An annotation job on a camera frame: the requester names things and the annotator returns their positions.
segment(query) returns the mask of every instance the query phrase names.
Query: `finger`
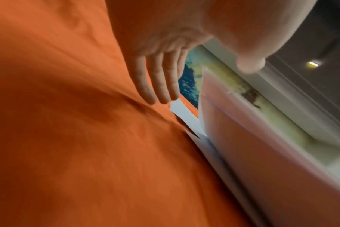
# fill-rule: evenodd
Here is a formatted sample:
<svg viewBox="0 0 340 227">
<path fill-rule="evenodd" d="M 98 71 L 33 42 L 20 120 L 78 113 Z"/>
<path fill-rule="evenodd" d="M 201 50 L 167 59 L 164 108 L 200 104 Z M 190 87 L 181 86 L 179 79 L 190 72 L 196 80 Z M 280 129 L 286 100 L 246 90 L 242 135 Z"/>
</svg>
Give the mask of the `finger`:
<svg viewBox="0 0 340 227">
<path fill-rule="evenodd" d="M 164 53 L 163 70 L 171 100 L 177 100 L 180 96 L 179 82 L 177 78 L 177 61 L 179 59 L 179 55 L 180 49 Z"/>
<path fill-rule="evenodd" d="M 179 59 L 177 61 L 177 78 L 180 79 L 184 73 L 186 56 L 188 55 L 188 50 L 181 50 Z"/>
<path fill-rule="evenodd" d="M 149 104 L 156 103 L 156 96 L 146 78 L 145 57 L 125 57 L 126 67 L 137 92 Z"/>
<path fill-rule="evenodd" d="M 148 68 L 152 86 L 160 103 L 166 104 L 170 102 L 170 95 L 166 87 L 163 72 L 163 53 L 148 56 L 146 58 L 146 67 Z"/>
</svg>

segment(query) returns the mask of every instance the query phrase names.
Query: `orange bedsheet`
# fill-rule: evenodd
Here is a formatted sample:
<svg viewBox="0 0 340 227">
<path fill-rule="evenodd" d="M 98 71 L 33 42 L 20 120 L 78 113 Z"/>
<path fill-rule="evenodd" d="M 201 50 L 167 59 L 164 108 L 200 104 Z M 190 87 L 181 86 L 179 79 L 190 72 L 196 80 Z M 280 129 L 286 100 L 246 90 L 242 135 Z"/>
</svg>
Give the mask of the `orange bedsheet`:
<svg viewBox="0 0 340 227">
<path fill-rule="evenodd" d="M 103 1 L 0 0 L 1 226 L 249 222 L 169 106 L 136 93 Z"/>
</svg>

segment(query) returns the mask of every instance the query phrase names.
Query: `hand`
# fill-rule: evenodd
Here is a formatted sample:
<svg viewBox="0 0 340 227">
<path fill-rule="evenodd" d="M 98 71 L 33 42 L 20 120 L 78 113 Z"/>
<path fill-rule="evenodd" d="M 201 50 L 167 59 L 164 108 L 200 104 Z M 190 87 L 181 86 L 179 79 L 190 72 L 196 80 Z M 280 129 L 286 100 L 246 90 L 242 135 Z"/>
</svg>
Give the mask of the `hand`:
<svg viewBox="0 0 340 227">
<path fill-rule="evenodd" d="M 316 0 L 106 0 L 129 75 L 149 104 L 178 99 L 189 49 L 215 36 L 245 73 L 260 70 Z M 153 89 L 146 78 L 147 67 Z"/>
</svg>

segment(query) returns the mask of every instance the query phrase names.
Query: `orange fabric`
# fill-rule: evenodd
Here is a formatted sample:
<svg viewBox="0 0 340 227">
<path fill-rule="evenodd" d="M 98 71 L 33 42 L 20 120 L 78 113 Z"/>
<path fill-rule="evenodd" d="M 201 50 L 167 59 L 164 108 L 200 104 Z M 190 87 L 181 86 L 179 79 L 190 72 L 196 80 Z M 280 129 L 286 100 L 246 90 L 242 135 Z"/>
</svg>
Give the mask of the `orange fabric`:
<svg viewBox="0 0 340 227">
<path fill-rule="evenodd" d="M 0 226 L 248 226 L 101 0 L 0 0 Z"/>
</svg>

